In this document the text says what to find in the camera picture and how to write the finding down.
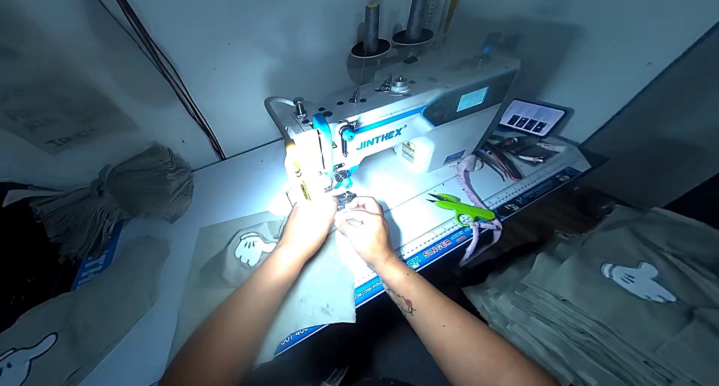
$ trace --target pink fabric strip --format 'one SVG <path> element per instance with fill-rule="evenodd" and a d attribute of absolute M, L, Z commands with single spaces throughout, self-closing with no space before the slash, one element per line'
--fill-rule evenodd
<path fill-rule="evenodd" d="M 469 173 L 470 171 L 474 171 L 474 166 L 476 164 L 477 157 L 474 154 L 466 156 L 462 159 L 462 161 L 456 167 L 457 173 L 459 174 L 459 182 L 462 184 L 462 190 L 464 190 L 464 193 L 467 194 L 467 197 L 470 198 L 472 203 L 474 203 L 474 206 L 481 207 L 482 209 L 489 209 L 487 206 L 485 206 L 481 199 L 477 197 L 477 194 L 474 193 L 474 190 L 472 189 L 472 186 L 470 184 Z M 502 235 L 502 224 L 501 222 L 499 222 L 499 219 L 497 217 L 495 217 L 495 219 L 489 224 L 471 222 L 470 227 L 472 228 L 472 241 L 467 247 L 467 251 L 464 252 L 464 256 L 459 261 L 459 265 L 461 267 L 470 260 L 474 259 L 476 256 L 480 255 L 486 249 L 490 248 L 490 246 L 495 244 L 499 240 L 499 237 Z M 490 230 L 492 230 L 492 241 L 490 242 L 490 244 L 485 244 L 479 250 L 475 251 L 474 249 L 477 247 L 477 242 L 479 241 L 480 237 L 480 227 L 489 228 Z"/>

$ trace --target jinthex logo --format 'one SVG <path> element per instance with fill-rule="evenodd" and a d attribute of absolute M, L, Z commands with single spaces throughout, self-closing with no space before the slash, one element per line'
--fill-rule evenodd
<path fill-rule="evenodd" d="M 366 140 L 359 144 L 359 147 L 357 148 L 357 150 L 362 150 L 365 147 L 372 146 L 373 144 L 384 142 L 385 140 L 391 139 L 395 136 L 400 136 L 402 134 L 402 129 L 404 129 L 406 127 L 407 127 L 407 125 L 404 125 L 400 129 L 395 129 L 394 131 L 389 131 L 389 132 L 385 133 L 384 135 L 375 136 L 374 138 L 372 138 L 370 140 Z"/>

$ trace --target hand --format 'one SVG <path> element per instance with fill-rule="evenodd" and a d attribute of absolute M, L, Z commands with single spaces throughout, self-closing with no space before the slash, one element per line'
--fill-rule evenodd
<path fill-rule="evenodd" d="M 277 248 L 289 250 L 304 264 L 324 243 L 336 212 L 337 199 L 329 195 L 299 200 L 287 218 Z"/>
<path fill-rule="evenodd" d="M 353 199 L 344 211 L 337 213 L 334 225 L 375 271 L 386 262 L 398 259 L 390 244 L 390 231 L 382 207 L 374 198 Z"/>

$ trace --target gray cloth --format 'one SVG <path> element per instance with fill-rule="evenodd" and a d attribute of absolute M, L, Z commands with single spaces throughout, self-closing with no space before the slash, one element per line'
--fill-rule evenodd
<path fill-rule="evenodd" d="M 199 284 L 205 288 L 235 289 L 280 241 L 283 221 L 251 225 L 238 231 L 227 247 L 201 269 Z"/>
<path fill-rule="evenodd" d="M 103 274 L 18 318 L 0 334 L 0 385 L 79 384 L 155 303 L 169 252 L 136 239 Z"/>
<path fill-rule="evenodd" d="M 202 321 L 272 252 L 283 220 L 262 212 L 200 228 L 170 360 Z M 354 275 L 341 262 L 334 237 L 335 233 L 329 234 L 288 291 L 265 337 L 257 364 L 273 359 L 282 340 L 298 330 L 355 322 Z"/>
<path fill-rule="evenodd" d="M 563 384 L 717 385 L 716 244 L 707 225 L 618 207 L 464 292 Z"/>
<path fill-rule="evenodd" d="M 61 259 L 98 256 L 115 224 L 148 216 L 175 222 L 192 201 L 190 167 L 158 143 L 121 162 L 105 166 L 90 186 L 47 198 L 30 206 L 50 241 L 62 244 Z"/>

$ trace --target ruler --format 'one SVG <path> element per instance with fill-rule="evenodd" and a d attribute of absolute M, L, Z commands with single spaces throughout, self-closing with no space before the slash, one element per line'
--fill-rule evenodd
<path fill-rule="evenodd" d="M 434 17 L 434 12 L 436 10 L 437 0 L 429 0 L 429 5 L 427 6 L 427 18 L 424 22 L 424 28 L 432 29 L 432 20 Z"/>
<path fill-rule="evenodd" d="M 577 148 L 571 146 L 566 153 L 555 156 L 553 161 L 531 169 L 524 179 L 508 184 L 506 188 L 485 199 L 485 205 L 492 209 L 500 220 L 504 220 L 572 178 L 578 177 L 589 168 L 591 168 L 589 162 Z M 401 245 L 395 252 L 409 267 L 419 271 L 467 243 L 471 238 L 472 229 L 459 225 L 454 218 L 451 218 Z M 382 280 L 368 266 L 366 269 L 360 269 L 359 272 L 357 269 L 353 271 L 356 276 L 356 307 L 364 305 L 385 291 Z M 326 326 L 328 324 L 304 328 L 288 335 L 277 347 L 275 355 L 287 351 Z"/>

